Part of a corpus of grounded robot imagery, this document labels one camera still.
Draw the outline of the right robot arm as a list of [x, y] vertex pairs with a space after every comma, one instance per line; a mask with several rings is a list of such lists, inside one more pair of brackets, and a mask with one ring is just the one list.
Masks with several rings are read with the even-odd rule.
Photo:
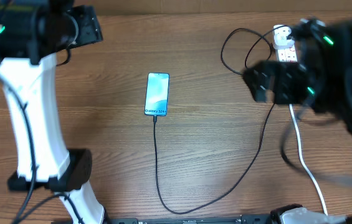
[[[256, 102], [273, 91], [276, 105], [298, 104], [297, 117], [312, 108], [344, 121], [352, 135], [352, 20], [324, 25], [312, 18], [292, 27], [289, 38], [303, 43], [299, 62], [261, 60], [242, 78]], [[315, 172], [314, 176], [352, 186], [352, 176]]]

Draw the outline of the white charger plug adapter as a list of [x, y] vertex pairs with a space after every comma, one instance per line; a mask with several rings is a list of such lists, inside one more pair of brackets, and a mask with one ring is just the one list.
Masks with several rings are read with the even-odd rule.
[[286, 25], [275, 25], [274, 26], [274, 49], [281, 50], [292, 47], [295, 44], [295, 41], [292, 38], [289, 38], [289, 35], [292, 33], [292, 29]]

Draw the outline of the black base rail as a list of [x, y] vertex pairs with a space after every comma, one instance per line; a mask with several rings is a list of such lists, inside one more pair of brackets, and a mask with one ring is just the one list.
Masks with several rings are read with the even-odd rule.
[[242, 215], [239, 217], [217, 218], [164, 218], [145, 219], [137, 218], [110, 218], [106, 224], [273, 224], [270, 215]]

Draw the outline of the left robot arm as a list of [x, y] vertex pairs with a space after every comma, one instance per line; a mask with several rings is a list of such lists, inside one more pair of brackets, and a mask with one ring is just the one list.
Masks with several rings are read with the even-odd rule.
[[55, 73], [60, 51], [101, 42], [93, 6], [73, 1], [0, 1], [0, 82], [17, 146], [13, 192], [43, 187], [71, 223], [108, 223], [90, 184], [92, 153], [69, 149], [60, 128]]

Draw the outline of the Samsung Galaxy smartphone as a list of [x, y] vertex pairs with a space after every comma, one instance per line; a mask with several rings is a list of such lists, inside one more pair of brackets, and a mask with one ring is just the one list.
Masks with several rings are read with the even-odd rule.
[[168, 109], [169, 74], [149, 73], [146, 88], [145, 115], [166, 116]]

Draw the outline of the cardboard panel at back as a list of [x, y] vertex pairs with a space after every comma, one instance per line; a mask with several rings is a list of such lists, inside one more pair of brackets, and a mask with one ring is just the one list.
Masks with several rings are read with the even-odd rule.
[[352, 0], [75, 0], [97, 14], [200, 14], [225, 12], [352, 11]]

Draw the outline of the white power strip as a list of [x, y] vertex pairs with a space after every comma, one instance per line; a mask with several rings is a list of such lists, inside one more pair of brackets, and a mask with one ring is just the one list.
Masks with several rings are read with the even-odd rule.
[[287, 49], [276, 50], [277, 60], [280, 62], [297, 62], [297, 51], [295, 48], [295, 44]]

